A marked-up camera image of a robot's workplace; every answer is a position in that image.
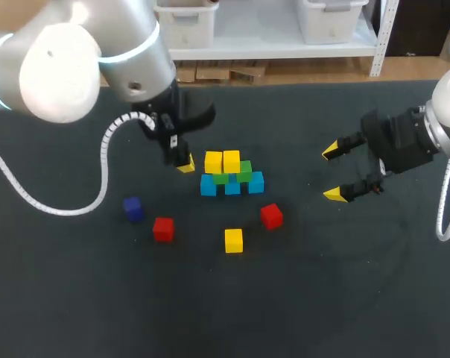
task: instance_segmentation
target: stacked blocks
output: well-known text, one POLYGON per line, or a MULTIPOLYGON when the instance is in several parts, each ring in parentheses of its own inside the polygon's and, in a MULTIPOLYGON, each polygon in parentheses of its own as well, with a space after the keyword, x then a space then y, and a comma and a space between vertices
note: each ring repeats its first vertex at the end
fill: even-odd
POLYGON ((245 160, 240 162, 240 172, 237 174, 238 183, 249 183, 252 181, 252 162, 245 160))
POLYGON ((283 225, 283 213, 276 204, 263 207, 260 214, 263 225, 268 230, 273 230, 283 225))
POLYGON ((229 183, 228 174, 213 174, 213 183, 215 185, 226 185, 229 183))
POLYGON ((260 194, 264 192, 264 178, 262 172, 253 172, 252 180, 248 183, 249 194, 260 194))
POLYGON ((153 237, 157 242, 172 242, 174 238, 174 220, 157 218, 153 225, 153 237))
POLYGON ((238 174, 230 174, 229 183, 225 185, 225 195, 240 195, 240 183, 237 181, 238 174))
POLYGON ((243 233, 241 229, 225 230, 225 252, 227 254, 243 252, 243 233))
POLYGON ((210 174, 202 174, 200 194, 202 196, 217 196, 217 186, 214 184, 213 177, 210 174))
POLYGON ((126 212, 127 220, 130 222, 140 222, 144 220, 144 210, 142 210, 141 201, 139 198, 124 199, 124 211, 126 212))
POLYGON ((249 160, 240 161, 240 151, 207 151, 205 173, 200 182, 202 196, 217 196, 217 185, 225 186, 225 195, 240 195, 241 183, 248 184, 249 194, 264 192, 263 173, 252 172, 249 160))
POLYGON ((207 151, 205 153, 205 173, 222 173, 222 153, 220 151, 207 151))
POLYGON ((240 151, 224 151, 224 173, 240 172, 240 151))

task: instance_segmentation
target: plastic container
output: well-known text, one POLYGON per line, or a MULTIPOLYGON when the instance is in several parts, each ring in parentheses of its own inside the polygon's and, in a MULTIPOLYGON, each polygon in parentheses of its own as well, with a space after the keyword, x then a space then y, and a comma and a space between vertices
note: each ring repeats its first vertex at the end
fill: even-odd
POLYGON ((348 43, 369 0, 297 0, 305 43, 348 43))
POLYGON ((157 5, 160 32, 169 48, 208 48, 213 45, 218 2, 202 1, 199 7, 157 5))

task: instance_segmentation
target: white shelf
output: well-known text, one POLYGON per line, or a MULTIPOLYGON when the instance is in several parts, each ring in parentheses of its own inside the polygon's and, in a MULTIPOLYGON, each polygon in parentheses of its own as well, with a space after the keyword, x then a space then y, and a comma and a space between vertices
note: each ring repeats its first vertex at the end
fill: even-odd
POLYGON ((361 14, 350 43, 306 45, 294 9, 296 0, 222 0, 211 48, 171 49, 174 60, 374 56, 377 37, 361 14))

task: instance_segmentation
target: dark gray mat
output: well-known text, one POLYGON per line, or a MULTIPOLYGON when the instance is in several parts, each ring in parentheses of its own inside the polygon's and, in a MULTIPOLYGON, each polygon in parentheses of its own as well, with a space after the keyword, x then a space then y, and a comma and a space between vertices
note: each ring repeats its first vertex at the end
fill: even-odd
MULTIPOLYGON (((110 147, 110 190, 95 212, 38 212, 0 173, 0 357, 450 357, 450 242, 434 235, 444 157, 387 180, 354 204, 322 192, 364 175, 365 151, 321 152, 375 107, 424 104, 434 82, 196 89, 218 116, 187 136, 199 170, 162 165, 135 124, 110 147), (205 150, 240 149, 266 194, 202 198, 205 150), (125 221, 141 197, 147 219, 125 221), (259 208, 285 226, 268 233, 259 208), (176 242, 156 245, 156 216, 176 242), (223 230, 244 229, 226 256, 223 230)), ((104 130, 127 110, 108 90, 87 119, 50 125, 0 115, 0 154, 33 197, 60 208, 92 201, 104 130)))

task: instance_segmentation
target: block stack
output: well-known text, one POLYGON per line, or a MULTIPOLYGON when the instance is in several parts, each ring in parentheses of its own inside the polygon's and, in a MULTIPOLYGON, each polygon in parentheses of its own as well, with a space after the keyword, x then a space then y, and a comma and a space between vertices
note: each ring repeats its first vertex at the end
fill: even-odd
POLYGON ((205 174, 200 182, 202 196, 217 196, 218 186, 225 186, 225 195, 240 195, 241 185, 247 185, 249 194, 264 192, 262 172, 253 172, 249 160, 240 160, 240 151, 207 151, 205 174))

